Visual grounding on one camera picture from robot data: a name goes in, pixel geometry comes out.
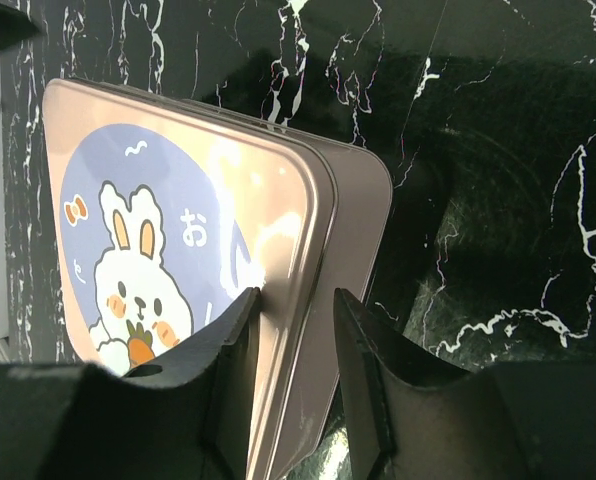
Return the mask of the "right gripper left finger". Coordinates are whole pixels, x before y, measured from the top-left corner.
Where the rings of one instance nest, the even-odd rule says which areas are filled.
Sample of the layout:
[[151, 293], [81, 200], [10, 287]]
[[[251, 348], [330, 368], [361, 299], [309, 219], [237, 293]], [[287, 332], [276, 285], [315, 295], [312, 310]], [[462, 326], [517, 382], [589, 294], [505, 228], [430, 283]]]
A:
[[118, 377], [94, 363], [0, 364], [0, 479], [242, 479], [261, 293]]

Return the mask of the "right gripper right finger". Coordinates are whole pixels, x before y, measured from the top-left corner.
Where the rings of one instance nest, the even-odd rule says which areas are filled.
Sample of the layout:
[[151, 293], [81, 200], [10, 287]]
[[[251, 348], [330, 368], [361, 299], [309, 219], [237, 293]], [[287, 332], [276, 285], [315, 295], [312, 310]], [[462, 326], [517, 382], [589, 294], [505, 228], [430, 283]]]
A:
[[356, 479], [596, 479], [596, 361], [468, 372], [333, 302]]

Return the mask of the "pink tin lid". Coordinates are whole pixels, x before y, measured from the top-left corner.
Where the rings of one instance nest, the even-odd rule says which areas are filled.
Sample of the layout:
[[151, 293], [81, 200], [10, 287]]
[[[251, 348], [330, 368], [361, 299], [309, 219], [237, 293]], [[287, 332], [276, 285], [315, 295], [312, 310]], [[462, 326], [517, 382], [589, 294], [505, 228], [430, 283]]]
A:
[[127, 85], [54, 79], [42, 100], [65, 320], [117, 375], [262, 292], [248, 475], [280, 479], [329, 403], [295, 403], [336, 182], [325, 139]]

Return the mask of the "pink chocolate tin box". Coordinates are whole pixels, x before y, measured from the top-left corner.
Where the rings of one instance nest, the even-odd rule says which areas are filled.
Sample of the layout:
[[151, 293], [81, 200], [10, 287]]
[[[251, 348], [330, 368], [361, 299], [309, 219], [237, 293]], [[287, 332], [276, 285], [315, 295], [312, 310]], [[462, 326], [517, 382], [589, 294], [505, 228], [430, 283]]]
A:
[[339, 380], [334, 291], [366, 294], [391, 208], [392, 180], [380, 158], [366, 149], [227, 109], [196, 106], [306, 147], [312, 154], [309, 162], [326, 170], [325, 184], [333, 191], [304, 321], [288, 350], [290, 368], [283, 392], [267, 416], [272, 428], [257, 435], [251, 448], [248, 478], [281, 479], [316, 450], [325, 430]]

